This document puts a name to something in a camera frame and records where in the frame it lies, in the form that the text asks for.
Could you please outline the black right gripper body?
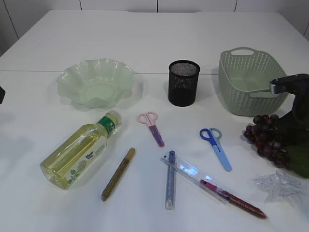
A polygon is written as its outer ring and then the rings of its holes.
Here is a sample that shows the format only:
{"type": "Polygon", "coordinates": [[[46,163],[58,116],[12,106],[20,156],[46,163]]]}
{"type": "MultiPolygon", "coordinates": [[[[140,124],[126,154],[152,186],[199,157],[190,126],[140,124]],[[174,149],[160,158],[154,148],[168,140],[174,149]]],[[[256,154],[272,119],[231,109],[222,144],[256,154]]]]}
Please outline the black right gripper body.
{"type": "Polygon", "coordinates": [[[277,129],[286,145],[309,141],[309,91],[297,93],[293,107],[277,122],[277,129]]]}

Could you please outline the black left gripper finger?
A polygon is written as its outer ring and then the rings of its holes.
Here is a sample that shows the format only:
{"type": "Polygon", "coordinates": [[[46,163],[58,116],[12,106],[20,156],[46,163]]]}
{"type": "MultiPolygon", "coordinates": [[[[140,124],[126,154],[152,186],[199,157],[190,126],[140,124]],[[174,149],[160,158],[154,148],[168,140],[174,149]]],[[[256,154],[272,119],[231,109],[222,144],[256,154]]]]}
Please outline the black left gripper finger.
{"type": "Polygon", "coordinates": [[[4,97],[5,97],[5,90],[2,87],[0,87],[0,104],[2,104],[4,97]]]}

